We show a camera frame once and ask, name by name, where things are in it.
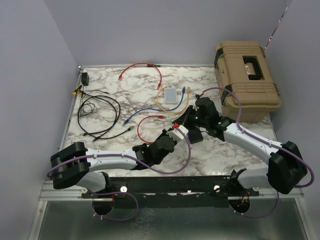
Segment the black network switch box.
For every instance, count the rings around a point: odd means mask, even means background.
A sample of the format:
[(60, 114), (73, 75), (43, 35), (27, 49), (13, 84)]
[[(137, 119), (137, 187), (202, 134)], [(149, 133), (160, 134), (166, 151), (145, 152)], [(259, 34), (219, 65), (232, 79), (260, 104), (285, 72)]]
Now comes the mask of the black network switch box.
[(203, 135), (198, 129), (191, 129), (188, 131), (188, 139), (191, 144), (200, 143), (204, 140)]

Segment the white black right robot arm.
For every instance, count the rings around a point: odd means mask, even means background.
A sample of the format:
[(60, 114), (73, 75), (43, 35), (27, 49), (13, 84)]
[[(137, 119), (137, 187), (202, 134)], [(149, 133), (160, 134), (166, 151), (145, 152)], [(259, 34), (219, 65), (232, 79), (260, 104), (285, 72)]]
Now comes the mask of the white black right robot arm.
[(264, 168), (245, 168), (232, 173), (235, 180), (230, 182), (229, 189), (236, 196), (251, 188), (273, 188), (281, 194), (288, 194), (307, 175), (295, 143), (272, 141), (237, 126), (235, 120), (220, 116), (208, 97), (198, 98), (195, 106), (188, 106), (173, 124), (183, 125), (188, 130), (191, 144), (203, 140), (200, 129), (204, 128), (209, 136), (237, 145), (266, 164)]

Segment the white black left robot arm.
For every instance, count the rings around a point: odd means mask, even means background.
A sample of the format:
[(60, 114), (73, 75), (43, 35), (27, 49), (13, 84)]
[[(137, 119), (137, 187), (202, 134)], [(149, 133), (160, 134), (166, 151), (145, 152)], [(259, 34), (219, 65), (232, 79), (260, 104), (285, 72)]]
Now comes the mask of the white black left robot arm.
[(50, 157), (49, 177), (56, 190), (75, 185), (106, 197), (111, 190), (104, 170), (140, 171), (159, 165), (184, 139), (176, 129), (163, 130), (151, 144), (141, 144), (122, 151), (99, 151), (86, 148), (83, 142), (75, 142)]

